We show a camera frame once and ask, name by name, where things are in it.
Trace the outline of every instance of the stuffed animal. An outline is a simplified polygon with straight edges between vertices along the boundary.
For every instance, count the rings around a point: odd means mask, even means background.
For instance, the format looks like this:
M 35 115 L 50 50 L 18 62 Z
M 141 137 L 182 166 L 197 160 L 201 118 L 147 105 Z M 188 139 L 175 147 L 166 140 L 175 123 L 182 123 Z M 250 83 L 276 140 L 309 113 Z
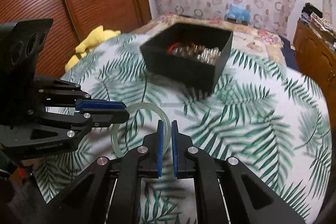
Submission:
M 99 26 L 90 32 L 90 34 L 85 38 L 77 47 L 76 54 L 74 54 L 69 62 L 65 65 L 65 71 L 70 70 L 78 61 L 84 58 L 89 52 L 91 52 L 95 47 L 97 47 L 103 41 L 110 39 L 111 37 L 116 37 L 120 35 L 120 31 L 104 30 L 103 26 Z

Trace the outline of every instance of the leaf print tablecloth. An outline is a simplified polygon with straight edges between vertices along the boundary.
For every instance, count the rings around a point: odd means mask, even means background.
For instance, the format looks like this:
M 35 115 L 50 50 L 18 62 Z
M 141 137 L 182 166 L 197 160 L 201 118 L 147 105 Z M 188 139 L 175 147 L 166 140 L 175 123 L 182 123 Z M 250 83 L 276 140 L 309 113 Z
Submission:
M 139 46 L 146 35 L 122 34 L 102 43 L 63 77 L 96 99 L 127 106 L 150 102 L 162 108 L 179 131 L 213 157 L 236 156 L 312 223 L 322 205 L 331 165 L 327 105 L 314 81 L 266 58 L 232 49 L 214 93 L 199 93 L 146 71 Z M 49 111 L 73 114 L 71 108 Z M 132 113 L 121 126 L 123 152 L 156 131 L 149 110 Z M 77 151 L 43 158 L 35 171 L 48 202 L 99 156 L 115 158 L 110 129 L 95 128 Z M 163 176 L 142 180 L 141 223 L 197 223 L 193 181 L 176 180 L 171 150 Z

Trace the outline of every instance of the open box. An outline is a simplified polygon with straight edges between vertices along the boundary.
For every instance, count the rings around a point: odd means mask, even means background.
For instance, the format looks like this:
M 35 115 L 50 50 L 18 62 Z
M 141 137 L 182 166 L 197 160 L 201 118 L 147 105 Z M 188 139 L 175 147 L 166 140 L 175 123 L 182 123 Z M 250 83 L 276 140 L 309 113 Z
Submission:
M 215 27 L 176 23 L 144 43 L 142 52 L 147 70 L 183 82 L 211 94 L 230 56 L 233 32 Z M 220 53 L 214 65 L 194 58 L 168 53 L 168 48 L 180 42 L 206 48 L 218 47 Z

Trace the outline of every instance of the metal screw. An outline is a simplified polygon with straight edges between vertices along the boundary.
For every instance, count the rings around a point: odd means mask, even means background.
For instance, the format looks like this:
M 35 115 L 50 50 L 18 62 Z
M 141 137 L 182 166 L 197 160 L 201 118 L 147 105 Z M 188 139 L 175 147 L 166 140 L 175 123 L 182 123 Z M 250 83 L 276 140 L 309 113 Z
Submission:
M 68 132 L 67 132 L 67 135 L 68 135 L 68 137 L 73 137 L 74 135 L 75 135 L 75 132 L 73 131 L 73 130 L 69 130 Z
M 239 163 L 239 160 L 235 157 L 230 157 L 227 159 L 227 162 L 231 165 L 237 165 Z
M 105 164 L 107 164 L 107 158 L 105 158 L 105 157 L 100 157 L 99 159 L 97 159 L 97 163 L 98 163 L 99 165 L 105 165 Z
M 140 146 L 138 147 L 138 152 L 143 154 L 143 153 L 146 153 L 148 151 L 148 148 L 146 146 Z
M 191 147 L 188 148 L 188 152 L 191 153 L 191 154 L 196 154 L 198 152 L 198 148 L 194 147 L 194 146 L 191 146 Z

